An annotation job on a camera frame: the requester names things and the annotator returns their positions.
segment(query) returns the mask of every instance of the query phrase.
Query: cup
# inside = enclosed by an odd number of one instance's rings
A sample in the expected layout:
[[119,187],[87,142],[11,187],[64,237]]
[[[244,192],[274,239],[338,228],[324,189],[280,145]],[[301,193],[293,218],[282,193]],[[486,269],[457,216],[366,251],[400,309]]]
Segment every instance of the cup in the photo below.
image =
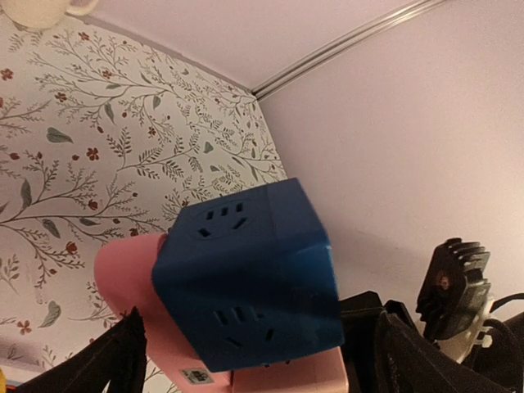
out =
[[98,0],[88,5],[71,6],[70,0],[0,0],[6,15],[16,24],[29,30],[49,29],[60,22],[65,14],[84,16],[91,12]]

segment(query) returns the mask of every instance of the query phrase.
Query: mug handle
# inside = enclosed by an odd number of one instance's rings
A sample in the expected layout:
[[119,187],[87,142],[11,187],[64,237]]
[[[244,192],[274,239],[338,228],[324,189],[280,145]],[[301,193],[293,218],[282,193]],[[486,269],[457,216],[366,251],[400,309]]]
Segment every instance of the mug handle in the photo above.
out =
[[67,8],[67,13],[74,16],[85,16],[97,6],[98,0],[91,0],[87,6],[70,6]]

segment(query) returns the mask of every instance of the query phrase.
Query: label sticker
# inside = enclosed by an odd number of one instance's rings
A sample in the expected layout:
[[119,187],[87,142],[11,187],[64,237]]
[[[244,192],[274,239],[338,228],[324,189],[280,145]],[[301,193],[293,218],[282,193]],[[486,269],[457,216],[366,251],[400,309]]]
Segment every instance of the label sticker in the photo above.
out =
[[205,368],[186,368],[185,370],[180,370],[180,372],[192,385],[205,385],[215,382]]

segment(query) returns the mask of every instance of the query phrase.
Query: blue power socket cube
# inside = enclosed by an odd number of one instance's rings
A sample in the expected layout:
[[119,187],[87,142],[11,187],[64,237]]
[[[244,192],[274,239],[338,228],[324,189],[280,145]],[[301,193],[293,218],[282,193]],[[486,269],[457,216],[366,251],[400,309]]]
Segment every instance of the blue power socket cube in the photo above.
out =
[[296,179],[182,209],[152,281],[214,373],[344,341],[328,235]]

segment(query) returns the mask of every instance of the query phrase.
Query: floral tablecloth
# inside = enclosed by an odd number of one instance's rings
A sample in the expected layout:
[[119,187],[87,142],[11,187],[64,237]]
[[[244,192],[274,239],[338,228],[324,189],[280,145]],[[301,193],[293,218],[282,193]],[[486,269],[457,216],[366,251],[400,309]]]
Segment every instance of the floral tablecloth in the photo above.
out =
[[[0,15],[0,358],[49,369],[115,323],[104,243],[284,177],[249,93],[78,20]],[[144,391],[178,389],[150,362]]]

